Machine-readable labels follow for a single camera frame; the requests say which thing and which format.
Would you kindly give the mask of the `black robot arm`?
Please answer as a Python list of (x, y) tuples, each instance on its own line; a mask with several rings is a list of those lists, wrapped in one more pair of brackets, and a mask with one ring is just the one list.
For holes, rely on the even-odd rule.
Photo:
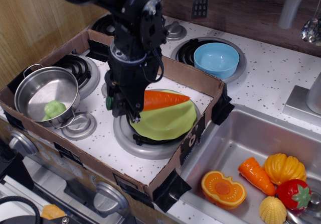
[(146, 88), (164, 75), (161, 45), (166, 43), (168, 32), (162, 0), (66, 1), (95, 4), (112, 14), (114, 39), (108, 49), (107, 95), (113, 99), (114, 117), (127, 115), (133, 123), (138, 123), (145, 108)]

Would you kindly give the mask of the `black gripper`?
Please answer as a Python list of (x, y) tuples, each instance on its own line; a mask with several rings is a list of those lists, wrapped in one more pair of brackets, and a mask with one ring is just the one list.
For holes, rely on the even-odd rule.
[(157, 77), (159, 70), (164, 74), (161, 56), (148, 55), (139, 62), (123, 62), (109, 56), (108, 65), (106, 108), (115, 118), (128, 115), (133, 123), (138, 123), (144, 108), (145, 89), (161, 79)]

